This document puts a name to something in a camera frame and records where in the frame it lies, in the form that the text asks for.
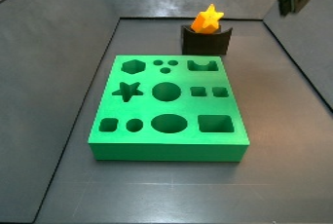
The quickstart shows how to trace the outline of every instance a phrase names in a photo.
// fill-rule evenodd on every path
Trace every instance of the circular hole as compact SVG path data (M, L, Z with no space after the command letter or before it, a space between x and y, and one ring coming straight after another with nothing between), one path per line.
M171 69L169 68L167 68L167 67L164 67L164 68L161 68L161 73L168 73L169 71L171 71Z
M173 114L163 114L152 119L152 128L163 133L177 133L187 127L187 121L183 117Z
M176 61L176 60L171 60L167 64L168 64L168 65L176 65L176 64L177 64L177 61Z
M157 59L157 60L153 61L153 64L155 64L155 65L161 65L163 62Z
M125 128L130 132L137 132L142 128L142 122L138 119L130 119L125 124Z
M181 94L180 88L169 82L159 83L152 88L152 96L159 101L169 102L179 98Z

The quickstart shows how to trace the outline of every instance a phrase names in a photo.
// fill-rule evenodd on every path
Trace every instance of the orange star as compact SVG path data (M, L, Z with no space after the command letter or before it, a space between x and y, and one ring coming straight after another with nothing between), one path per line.
M209 34L217 30L217 20L221 18L223 12L213 10L213 4L211 4L205 11L200 12L193 19L191 28L196 33Z

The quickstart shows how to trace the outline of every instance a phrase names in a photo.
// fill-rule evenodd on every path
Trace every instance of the small circle hole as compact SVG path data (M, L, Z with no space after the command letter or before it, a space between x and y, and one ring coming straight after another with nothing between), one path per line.
M169 68L167 68L167 67L164 67L164 68L161 68L161 70L160 70L160 71L161 71L161 73L165 73L165 74L167 74L167 73L171 71L171 69L169 69Z
M157 59L157 60L153 60L153 64L155 64L155 65L161 65L163 62Z
M177 61L176 61L176 60L171 60L167 64L168 64L168 65L176 65L176 64L177 64Z
M142 122L138 119L128 120L125 128L130 132L138 132L142 128Z

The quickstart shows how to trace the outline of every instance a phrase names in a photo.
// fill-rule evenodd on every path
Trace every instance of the black block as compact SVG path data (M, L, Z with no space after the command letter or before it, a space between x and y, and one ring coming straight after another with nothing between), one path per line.
M213 34L192 31L189 25L181 25L181 54L195 56L225 55L232 28Z

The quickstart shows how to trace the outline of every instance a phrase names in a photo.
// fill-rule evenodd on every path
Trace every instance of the gray table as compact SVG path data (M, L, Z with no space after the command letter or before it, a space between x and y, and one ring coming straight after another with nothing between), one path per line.
M331 222L333 121L260 21L221 58L251 146L237 163L96 162L86 137L116 55L179 55L185 20L121 20L37 223Z

